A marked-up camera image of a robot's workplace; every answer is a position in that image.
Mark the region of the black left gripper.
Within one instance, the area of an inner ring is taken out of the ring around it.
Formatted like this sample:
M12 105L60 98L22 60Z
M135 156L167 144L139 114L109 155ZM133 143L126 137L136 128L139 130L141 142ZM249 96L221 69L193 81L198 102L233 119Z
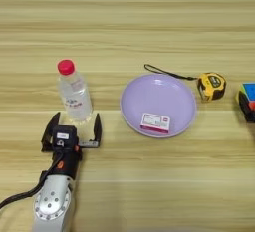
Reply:
M78 142L73 145L66 145L65 147L53 146L49 143L52 135L53 128L59 124L60 112L53 115L49 123L47 124L42 140L42 151L53 153L54 167L50 169L50 175L65 175L76 179L79 163L83 158L83 148L98 148L100 143L98 141ZM100 114L97 113L94 124L94 140L101 140L102 138L102 123Z

